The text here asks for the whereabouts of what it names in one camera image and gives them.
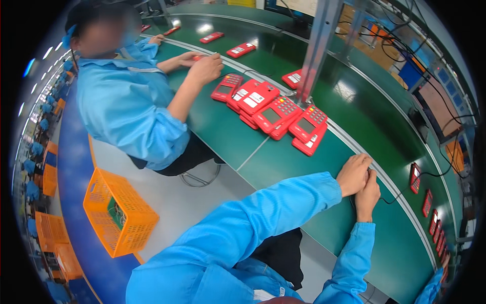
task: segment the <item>computer monitor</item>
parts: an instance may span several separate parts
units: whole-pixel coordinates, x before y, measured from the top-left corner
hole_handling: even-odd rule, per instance
[[[309,27],[314,22],[317,0],[265,0],[264,9],[293,18],[290,22],[277,24],[278,28],[305,39],[311,36]]]

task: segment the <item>orange crate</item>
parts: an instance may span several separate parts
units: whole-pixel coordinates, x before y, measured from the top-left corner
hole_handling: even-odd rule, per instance
[[[35,227],[37,228],[40,249],[43,252],[54,252],[55,244],[69,243],[68,232],[64,220],[60,216],[36,211]]]
[[[57,168],[49,164],[44,166],[42,193],[53,197],[57,188]]]
[[[83,277],[83,271],[81,270],[81,266],[79,265],[71,244],[56,244],[55,255],[59,268],[66,281]]]
[[[126,215],[122,230],[108,212],[112,197]],[[145,203],[126,178],[100,168],[94,170],[83,207],[112,258],[142,250],[159,220],[158,214]]]

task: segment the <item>green workbench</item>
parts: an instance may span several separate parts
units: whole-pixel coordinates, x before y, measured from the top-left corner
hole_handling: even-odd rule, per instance
[[[286,16],[225,5],[180,5],[170,12],[189,14],[173,16],[180,20],[181,29],[168,36],[170,39],[222,55],[236,45],[252,42],[257,45],[257,50],[235,61],[262,74],[271,74],[269,78],[282,85],[282,75],[302,67],[307,43],[301,39],[258,24],[193,14],[227,15],[269,25],[275,25]],[[145,19],[144,24],[151,25],[144,32],[148,35],[160,34],[169,28],[163,18]],[[209,44],[199,42],[200,38],[215,31],[224,32],[225,37]],[[342,44],[342,39],[334,38],[330,50],[339,52]],[[157,59],[165,60],[186,51],[163,43]],[[408,111],[412,106],[412,97],[392,76],[359,50],[351,52],[350,60],[382,87],[400,108]],[[225,67],[223,73],[233,71]],[[186,74],[187,70],[171,73],[171,87],[178,89]],[[291,145],[290,135],[278,142],[268,139],[263,132],[254,131],[245,125],[224,103],[210,99],[218,83],[219,80],[203,88],[191,109],[188,124],[193,132],[254,188],[261,189],[285,178],[319,171],[329,171],[336,176],[344,162],[354,154],[329,131],[311,158]],[[421,212],[426,189],[431,189],[434,195],[432,208],[440,211],[443,228],[451,245],[454,245],[454,225],[446,190],[439,178],[423,176],[418,195],[407,189],[411,163],[418,162],[422,171],[437,174],[433,159],[418,135],[383,94],[332,56],[327,56],[312,96],[316,105],[373,157],[400,190],[404,190],[403,195],[422,229],[426,231],[427,241],[439,264],[435,244],[428,234],[431,217],[424,218]],[[445,171],[449,164],[440,156],[439,148],[433,143],[429,147]],[[459,225],[462,212],[452,171],[445,175],[445,180]],[[393,195],[382,181],[379,184],[382,197],[392,201]],[[373,219],[377,224],[376,240],[372,268],[366,279],[399,303],[412,303],[434,271],[422,239],[397,202],[387,205],[379,201]],[[338,255],[349,237],[354,221],[354,211],[345,198],[341,204],[318,214],[302,228],[322,246]]]

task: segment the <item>metal stool legs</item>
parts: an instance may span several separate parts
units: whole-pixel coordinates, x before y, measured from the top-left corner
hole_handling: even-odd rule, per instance
[[[182,173],[180,176],[182,182],[186,185],[188,185],[189,187],[192,187],[192,188],[202,188],[202,187],[206,187],[207,185],[211,184],[212,182],[214,182],[214,180],[218,177],[219,175],[219,171],[221,170],[221,165],[219,164],[216,168],[216,172],[214,173],[214,176],[213,178],[210,180],[210,181],[205,181],[203,179],[200,179],[199,177],[197,176],[194,176],[192,175],[191,173],[188,173],[188,172],[184,172]],[[186,178],[191,178],[193,180],[195,180],[198,184],[194,185],[194,184],[191,184],[189,183]]]

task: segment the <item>blue floor stripe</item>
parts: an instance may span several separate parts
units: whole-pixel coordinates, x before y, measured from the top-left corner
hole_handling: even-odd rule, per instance
[[[76,106],[76,82],[71,86],[59,135],[58,183],[62,213],[76,257],[86,278],[104,304],[125,303],[134,255],[111,258],[83,209],[83,199],[94,171],[88,134]]]

